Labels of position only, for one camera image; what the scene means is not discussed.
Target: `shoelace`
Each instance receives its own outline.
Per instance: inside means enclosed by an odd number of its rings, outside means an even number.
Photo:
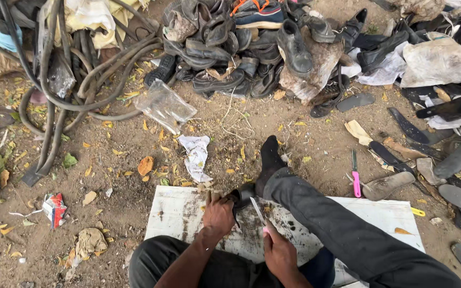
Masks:
[[[232,17],[235,12],[238,10],[238,8],[244,4],[247,0],[239,0],[239,4],[237,4],[235,7],[234,7],[234,10],[232,10],[232,12],[230,13],[230,16]],[[269,4],[269,1],[266,0],[266,3],[263,4],[263,7],[261,8],[260,5],[259,5],[259,2],[257,2],[257,0],[252,0],[252,2],[257,6],[257,9],[259,9],[259,12],[261,12],[264,8],[266,8],[266,6],[268,6]]]

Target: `sandy soil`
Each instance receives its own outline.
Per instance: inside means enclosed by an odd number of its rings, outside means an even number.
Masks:
[[[148,13],[158,19],[168,1],[152,2]],[[380,7],[367,0],[316,0],[312,6],[324,16],[333,17],[342,23],[353,16],[362,7],[369,9],[368,24],[373,22],[382,31],[389,17],[398,17],[398,12],[388,15]],[[145,70],[150,68],[144,63],[139,66]],[[143,74],[132,72],[136,81],[129,81],[124,92],[143,91],[137,89]],[[26,88],[31,84],[7,77],[0,82],[0,107],[9,104],[5,89],[10,97],[18,98],[18,88]],[[383,141],[380,132],[386,132],[396,141],[404,142],[400,129],[389,115],[387,107],[396,107],[420,129],[426,128],[425,121],[415,118],[410,103],[400,97],[395,89],[385,90],[383,87],[365,88],[361,84],[353,84],[354,92],[359,90],[374,94],[377,101],[369,106],[355,108],[341,113],[335,110],[323,119],[312,119],[308,116],[310,107],[300,105],[299,101],[286,98],[279,101],[273,99],[245,101],[234,99],[229,108],[229,97],[217,95],[210,101],[196,95],[190,83],[178,82],[174,90],[188,103],[198,109],[195,119],[189,121],[182,129],[182,134],[189,136],[208,135],[213,138],[209,144],[209,156],[205,171],[214,177],[214,188],[229,191],[242,184],[245,178],[253,179],[260,172],[260,158],[254,159],[256,150],[269,135],[277,135],[281,146],[281,154],[286,153],[291,160],[291,168],[300,176],[309,180],[315,187],[330,196],[350,197],[352,188],[345,172],[351,171],[351,148],[357,150],[358,169],[362,181],[368,182],[385,177],[390,172],[383,170],[375,162],[364,146],[358,144],[345,129],[344,123],[357,120],[376,141]],[[387,101],[381,99],[386,94]],[[114,102],[108,114],[119,114],[131,111],[126,102]],[[223,131],[222,118],[229,111],[223,123],[233,123],[240,128],[239,137]],[[249,115],[244,118],[241,113]],[[43,115],[31,112],[32,118],[40,125]],[[143,129],[144,120],[149,130]],[[306,126],[295,126],[295,122],[303,121]],[[39,287],[52,287],[64,283],[66,287],[108,286],[122,287],[128,285],[127,269],[123,269],[125,257],[143,239],[149,217],[154,188],[160,184],[156,176],[143,182],[136,167],[145,156],[154,157],[154,168],[161,171],[163,166],[169,174],[170,183],[178,177],[191,179],[184,164],[184,152],[170,132],[164,131],[166,139],[160,141],[161,127],[143,116],[128,121],[113,123],[113,128],[105,127],[101,121],[87,118],[75,131],[68,133],[69,141],[62,143],[60,157],[57,159],[52,173],[44,177],[33,188],[20,182],[27,170],[26,163],[33,164],[39,157],[40,141],[34,141],[34,135],[26,132],[23,125],[15,125],[9,135],[15,135],[13,141],[16,148],[7,161],[10,171],[10,183],[0,191],[0,224],[15,226],[7,235],[0,233],[0,287],[16,287],[21,281],[33,281]],[[4,130],[0,130],[0,140]],[[82,143],[91,144],[83,147]],[[164,151],[161,146],[170,150]],[[240,148],[245,146],[246,159],[238,162]],[[112,149],[124,151],[115,155]],[[16,161],[23,151],[27,154]],[[61,159],[71,153],[79,163],[64,169]],[[302,162],[302,158],[310,156],[311,161]],[[85,172],[92,166],[92,173],[85,177]],[[226,173],[234,169],[235,173]],[[124,176],[125,171],[134,172]],[[113,194],[107,198],[104,193],[113,188]],[[95,191],[98,198],[87,206],[81,202],[85,193]],[[42,203],[46,193],[63,194],[67,209],[67,222],[51,230],[50,223],[43,213],[37,213],[28,219],[37,223],[35,226],[24,226],[23,218],[12,216],[8,212],[30,213],[34,209],[27,203],[30,200],[36,208]],[[447,207],[431,197],[421,193],[417,188],[408,186],[391,195],[388,199],[410,201],[415,208],[426,212],[426,217],[416,216],[419,231],[426,252],[444,263],[461,278],[461,265],[453,256],[450,246],[461,242],[461,230],[457,229],[450,219]],[[435,226],[430,219],[440,217],[443,223]],[[75,245],[75,236],[84,228],[92,227],[101,221],[104,228],[110,231],[106,237],[112,237],[108,250],[99,257],[92,256],[83,261],[76,270],[72,280],[66,281],[66,270],[58,266],[58,257],[63,258]],[[22,253],[25,264],[20,264],[13,252]]]

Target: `person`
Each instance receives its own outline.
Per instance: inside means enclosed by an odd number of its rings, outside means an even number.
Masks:
[[[325,246],[297,267],[296,248],[271,222],[263,233],[265,262],[214,250],[235,221],[233,202],[213,194],[206,199],[203,228],[190,245],[168,236],[145,240],[131,257],[131,288],[141,287],[318,287],[330,288],[334,260],[371,288],[461,288],[445,265],[360,219],[291,174],[278,155],[275,136],[261,147],[257,196],[280,203]]]

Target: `pink utility knife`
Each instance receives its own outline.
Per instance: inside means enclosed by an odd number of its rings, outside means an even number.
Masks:
[[[360,198],[360,180],[359,173],[357,171],[357,155],[355,149],[351,149],[351,175],[353,176],[353,191],[355,192],[355,197]]]

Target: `foot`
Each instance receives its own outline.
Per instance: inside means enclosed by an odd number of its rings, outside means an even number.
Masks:
[[[261,147],[262,170],[256,180],[256,194],[261,198],[263,197],[266,182],[278,169],[286,167],[285,162],[282,161],[277,152],[278,149],[279,143],[275,135],[268,137]]]

